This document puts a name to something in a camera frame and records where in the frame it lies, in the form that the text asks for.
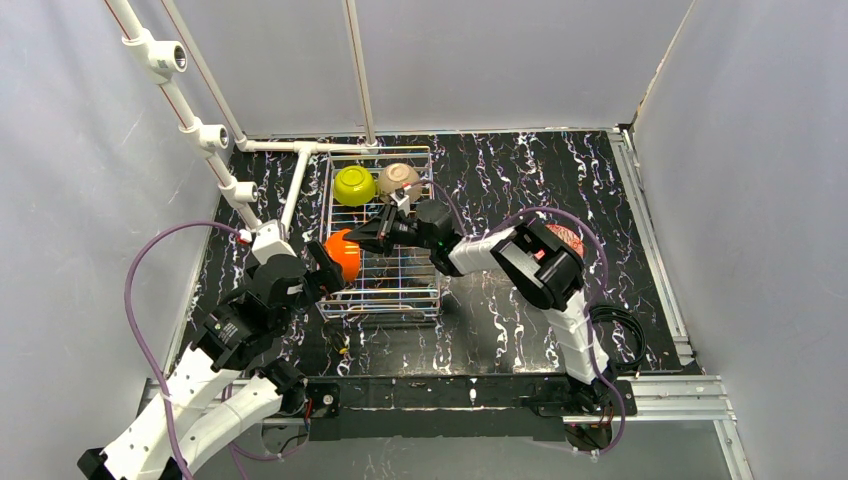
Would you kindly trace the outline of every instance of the metal wire rack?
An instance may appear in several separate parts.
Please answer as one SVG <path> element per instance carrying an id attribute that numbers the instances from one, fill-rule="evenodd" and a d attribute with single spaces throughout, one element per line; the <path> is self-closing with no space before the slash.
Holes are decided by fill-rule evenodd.
<path id="1" fill-rule="evenodd" d="M 360 207 L 346 207 L 333 198 L 335 172 L 359 165 L 374 177 L 392 163 L 405 163 L 421 178 L 433 178 L 430 148 L 426 146 L 379 147 L 373 155 L 328 155 L 324 182 L 324 204 L 320 238 L 346 228 L 353 229 L 376 215 L 383 203 L 379 197 Z M 433 189 L 422 185 L 421 198 L 433 198 Z M 330 295 L 318 304 L 325 318 L 363 314 L 404 314 L 434 317 L 441 307 L 439 273 L 427 259 L 429 252 L 417 247 L 396 247 L 393 255 L 383 257 L 362 252 L 359 277 L 345 290 Z"/>

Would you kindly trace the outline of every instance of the beige bowl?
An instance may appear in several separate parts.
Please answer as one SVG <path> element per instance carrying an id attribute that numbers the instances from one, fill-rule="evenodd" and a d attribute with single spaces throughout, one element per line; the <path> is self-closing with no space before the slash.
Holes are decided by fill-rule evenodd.
<path id="1" fill-rule="evenodd" d="M 420 180 L 418 172 L 405 163 L 393 163 L 384 168 L 377 177 L 377 189 L 380 191 L 380 200 L 389 201 L 389 194 L 401 188 L 404 184 Z M 409 201 L 414 203 L 421 198 L 421 185 L 409 189 Z"/>

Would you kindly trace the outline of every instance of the white enclosure panel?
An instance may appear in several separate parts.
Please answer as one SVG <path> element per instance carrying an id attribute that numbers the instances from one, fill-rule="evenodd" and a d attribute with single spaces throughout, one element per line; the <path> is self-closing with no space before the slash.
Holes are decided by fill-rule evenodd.
<path id="1" fill-rule="evenodd" d="M 690 0 L 358 0 L 381 131 L 630 122 Z"/>
<path id="2" fill-rule="evenodd" d="M 208 219 L 218 191 L 101 1 L 0 2 L 0 105 L 0 477 L 81 478 L 77 458 L 126 428 L 149 375 L 124 316 L 129 263 L 158 231 Z M 139 270 L 160 360 L 205 234 Z"/>
<path id="3" fill-rule="evenodd" d="M 247 134 L 364 131 L 342 0 L 176 4 Z"/>
<path id="4" fill-rule="evenodd" d="M 636 122 L 645 192 L 754 475 L 845 478 L 848 4 L 699 1 Z"/>

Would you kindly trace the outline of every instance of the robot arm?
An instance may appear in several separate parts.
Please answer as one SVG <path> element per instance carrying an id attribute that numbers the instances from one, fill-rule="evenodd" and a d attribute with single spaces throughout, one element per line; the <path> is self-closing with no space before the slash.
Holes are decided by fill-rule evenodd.
<path id="1" fill-rule="evenodd" d="M 556 332 L 566 373 L 593 387 L 595 392 L 589 395 L 589 403 L 600 400 L 605 389 L 595 382 L 597 375 L 590 352 L 594 351 L 602 371 L 609 356 L 597 340 L 590 348 L 583 260 L 575 250 L 539 219 L 481 239 L 462 238 L 454 230 L 451 212 L 444 203 L 422 201 L 412 217 L 402 189 L 394 192 L 391 200 L 378 215 L 345 235 L 345 240 L 383 255 L 388 255 L 395 245 L 429 249 L 430 261 L 450 276 L 503 270 L 521 295 L 544 313 Z M 604 375 L 613 380 L 616 373 L 609 369 Z"/>
<path id="2" fill-rule="evenodd" d="M 248 269 L 246 284 L 208 315 L 168 379 L 174 430 L 190 470 L 253 423 L 278 412 L 283 394 L 302 393 L 304 375 L 277 359 L 260 369 L 249 388 L 201 419 L 212 400 L 286 332 L 295 313 L 344 286 L 341 268 L 323 247 L 310 242 L 307 248 L 318 270 L 309 271 L 300 258 L 285 253 Z M 89 479 L 179 478 L 171 455 L 160 394 L 121 436 L 105 448 L 86 451 L 77 465 Z"/>

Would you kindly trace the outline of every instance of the black table surface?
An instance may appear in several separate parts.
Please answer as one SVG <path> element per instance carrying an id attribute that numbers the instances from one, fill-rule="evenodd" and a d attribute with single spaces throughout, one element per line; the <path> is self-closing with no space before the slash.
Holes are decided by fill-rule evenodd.
<path id="1" fill-rule="evenodd" d="M 355 138 L 322 141 L 356 143 Z M 676 371 L 674 349 L 653 276 L 645 257 L 607 134 L 602 131 L 440 134 L 391 136 L 383 145 L 428 145 L 435 181 L 454 198 L 471 234 L 482 234 L 507 216 L 530 206 L 574 213 L 600 237 L 609 259 L 605 302 L 630 309 L 648 343 L 643 371 Z M 294 173 L 293 153 L 235 152 L 230 169 L 240 181 L 255 181 L 260 219 L 280 218 Z M 327 168 L 325 155 L 312 157 L 303 180 L 290 244 L 305 255 L 305 242 L 319 240 Z M 238 227 L 223 199 L 215 220 Z M 572 227 L 567 222 L 559 221 Z M 218 300 L 237 286 L 249 252 L 233 239 L 212 232 L 200 272 L 187 346 Z M 598 288 L 600 263 L 587 245 L 587 288 Z M 322 335 L 323 318 L 313 309 L 295 320 L 262 362 L 284 356 L 309 376 L 461 376 L 562 373 L 561 352 L 548 322 L 528 306 L 502 273 L 443 279 L 442 313 L 435 322 L 390 322 L 352 318 L 340 323 L 350 350 L 341 355 Z M 621 329 L 597 327 L 611 357 L 633 358 L 635 345 Z"/>

